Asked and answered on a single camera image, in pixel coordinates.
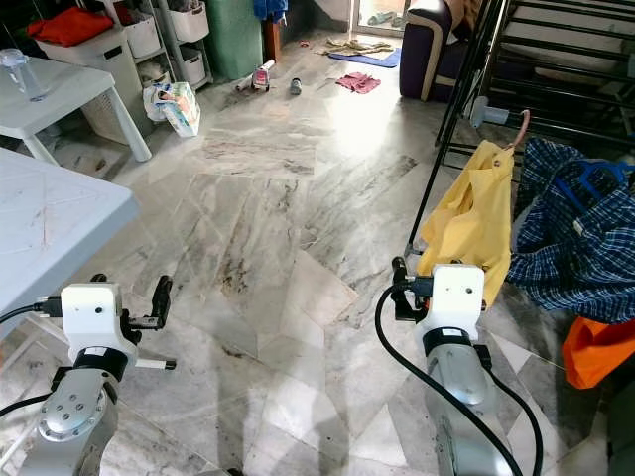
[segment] small bottle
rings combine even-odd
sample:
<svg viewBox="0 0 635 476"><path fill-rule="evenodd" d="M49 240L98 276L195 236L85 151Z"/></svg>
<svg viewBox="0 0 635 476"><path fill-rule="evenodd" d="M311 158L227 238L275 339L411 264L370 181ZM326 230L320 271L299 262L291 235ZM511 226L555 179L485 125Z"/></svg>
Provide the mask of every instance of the small bottle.
<svg viewBox="0 0 635 476"><path fill-rule="evenodd" d="M29 57L20 50L8 48L0 50L0 64L5 66L9 75L30 101L41 101L47 95L29 65Z"/></svg>

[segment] table leg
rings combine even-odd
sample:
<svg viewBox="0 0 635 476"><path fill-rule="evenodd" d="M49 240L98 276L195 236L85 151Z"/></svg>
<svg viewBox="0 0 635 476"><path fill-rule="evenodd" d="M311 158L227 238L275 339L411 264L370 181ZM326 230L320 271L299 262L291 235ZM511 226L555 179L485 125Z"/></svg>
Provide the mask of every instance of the table leg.
<svg viewBox="0 0 635 476"><path fill-rule="evenodd" d="M110 104L115 111L115 115L117 116L121 130L123 131L123 135L126 136L130 149L132 149L132 154L135 156L135 160L137 162L149 161L152 157L152 153L150 152L150 149L148 149L143 137L141 137L137 126L130 117L130 114L126 109L126 106L121 101L119 94L117 94L114 87L111 87L106 91L106 95L108 96L108 99L110 99Z"/></svg>
<svg viewBox="0 0 635 476"><path fill-rule="evenodd" d="M26 139L23 139L23 141L35 159L42 162L48 162L54 166L59 165L58 161L53 158L51 153L47 151L47 148L44 147L44 144L42 144L40 139L38 139L35 135L27 137Z"/></svg>

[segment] red cloth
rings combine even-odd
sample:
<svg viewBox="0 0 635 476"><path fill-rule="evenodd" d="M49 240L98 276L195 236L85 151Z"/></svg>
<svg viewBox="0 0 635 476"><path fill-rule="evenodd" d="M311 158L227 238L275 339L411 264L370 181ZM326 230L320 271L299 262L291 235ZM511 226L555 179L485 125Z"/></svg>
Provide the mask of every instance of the red cloth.
<svg viewBox="0 0 635 476"><path fill-rule="evenodd" d="M578 317L563 344L567 381L578 389L595 387L635 352L635 320L602 324Z"/></svg>
<svg viewBox="0 0 635 476"><path fill-rule="evenodd" d="M41 42L72 47L108 30L113 21L79 7L64 10L51 20L38 20L27 27L31 38Z"/></svg>
<svg viewBox="0 0 635 476"><path fill-rule="evenodd" d="M336 83L351 91L366 94L381 84L381 80L374 79L361 72L352 72L338 79Z"/></svg>

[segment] yellow cloth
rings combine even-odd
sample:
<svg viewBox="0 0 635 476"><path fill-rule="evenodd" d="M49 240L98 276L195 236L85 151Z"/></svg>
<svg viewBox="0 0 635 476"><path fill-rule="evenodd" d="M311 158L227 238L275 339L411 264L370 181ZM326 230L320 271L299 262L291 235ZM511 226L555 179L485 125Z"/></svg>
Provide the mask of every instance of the yellow cloth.
<svg viewBox="0 0 635 476"><path fill-rule="evenodd" d="M480 143L444 199L424 224L428 248L417 273L429 276L435 264L459 260L485 271L483 298L491 306L511 259L511 180L514 150Z"/></svg>

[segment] green trash bin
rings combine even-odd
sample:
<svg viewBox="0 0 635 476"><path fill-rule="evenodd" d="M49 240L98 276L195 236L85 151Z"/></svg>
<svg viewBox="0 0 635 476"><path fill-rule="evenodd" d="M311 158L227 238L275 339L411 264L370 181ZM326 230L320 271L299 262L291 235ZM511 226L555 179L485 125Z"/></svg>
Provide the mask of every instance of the green trash bin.
<svg viewBox="0 0 635 476"><path fill-rule="evenodd" d="M238 79L263 63L262 27L253 0L205 0L214 77Z"/></svg>

